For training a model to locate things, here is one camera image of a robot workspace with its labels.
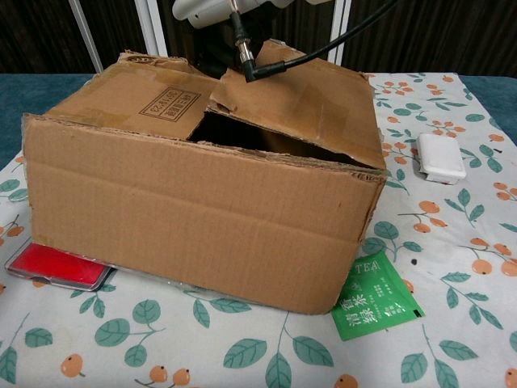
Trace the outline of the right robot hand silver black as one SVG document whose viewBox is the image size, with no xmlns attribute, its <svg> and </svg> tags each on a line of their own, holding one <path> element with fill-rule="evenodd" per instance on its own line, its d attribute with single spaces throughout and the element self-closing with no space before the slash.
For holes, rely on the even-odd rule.
<svg viewBox="0 0 517 388">
<path fill-rule="evenodd" d="M 272 37 L 272 22 L 290 1 L 176 1 L 172 14 L 185 25 L 191 47 L 188 61 L 219 79 L 232 69 L 253 82 L 286 70 L 284 65 L 257 65 L 256 57 Z"/>
</svg>

